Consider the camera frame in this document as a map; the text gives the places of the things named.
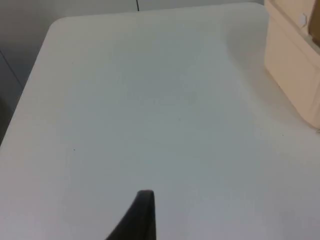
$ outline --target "gray wall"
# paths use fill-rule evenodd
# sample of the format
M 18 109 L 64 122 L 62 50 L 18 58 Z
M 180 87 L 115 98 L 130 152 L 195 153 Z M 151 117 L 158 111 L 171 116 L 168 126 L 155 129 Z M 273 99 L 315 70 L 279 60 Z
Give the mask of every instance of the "gray wall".
M 138 0 L 138 2 L 140 10 L 144 11 L 242 2 L 256 2 L 262 4 L 264 0 Z
M 141 11 L 249 1 L 263 0 L 138 0 Z M 11 108 L 16 106 L 55 20 L 135 11 L 136 0 L 0 0 L 0 51 L 5 58 L 0 56 L 0 97 Z

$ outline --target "white table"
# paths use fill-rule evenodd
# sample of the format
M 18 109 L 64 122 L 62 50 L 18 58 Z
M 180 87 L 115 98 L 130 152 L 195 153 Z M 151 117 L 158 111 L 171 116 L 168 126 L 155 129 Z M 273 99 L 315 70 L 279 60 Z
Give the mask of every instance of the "white table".
M 0 148 L 1 240 L 318 240 L 320 135 L 264 69 L 254 3 L 64 18 Z

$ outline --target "wall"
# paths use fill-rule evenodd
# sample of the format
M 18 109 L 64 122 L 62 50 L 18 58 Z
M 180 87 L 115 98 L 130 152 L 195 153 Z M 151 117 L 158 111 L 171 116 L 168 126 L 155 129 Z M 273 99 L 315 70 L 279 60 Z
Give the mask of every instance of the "wall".
M 225 3 L 256 2 L 263 4 L 264 0 L 138 0 L 139 8 L 144 10 L 173 9 L 181 7 L 205 6 Z
M 261 3 L 263 0 L 247 1 Z M 143 11 L 247 1 L 138 0 L 138 3 L 140 10 Z M 5 71 L 7 75 L 5 80 L 0 76 L 0 88 L 2 88 L 0 97 L 6 94 L 6 98 L 10 101 L 8 104 L 10 106 L 16 105 L 47 30 L 56 19 L 68 16 L 135 11 L 137 11 L 136 0 L 0 0 L 0 51 L 13 71 L 13 76 L 10 77 L 7 77 L 9 72 Z M 8 83 L 8 81 L 19 82 L 17 84 Z M 18 96 L 8 97 L 8 93 L 10 95 L 18 94 Z
M 0 0 L 0 49 L 24 86 L 56 19 L 134 11 L 136 0 Z

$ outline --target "black plastic piece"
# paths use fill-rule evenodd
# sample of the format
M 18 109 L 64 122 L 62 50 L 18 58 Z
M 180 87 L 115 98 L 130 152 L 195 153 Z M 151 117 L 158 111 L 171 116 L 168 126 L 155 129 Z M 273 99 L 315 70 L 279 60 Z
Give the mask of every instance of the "black plastic piece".
M 142 190 L 106 240 L 156 239 L 155 194 L 152 190 Z

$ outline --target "black object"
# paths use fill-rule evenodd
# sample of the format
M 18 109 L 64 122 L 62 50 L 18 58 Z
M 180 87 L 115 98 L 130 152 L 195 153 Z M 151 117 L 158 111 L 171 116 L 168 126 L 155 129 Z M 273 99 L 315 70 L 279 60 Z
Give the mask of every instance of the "black object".
M 106 240 L 156 239 L 155 194 L 152 190 L 142 190 Z

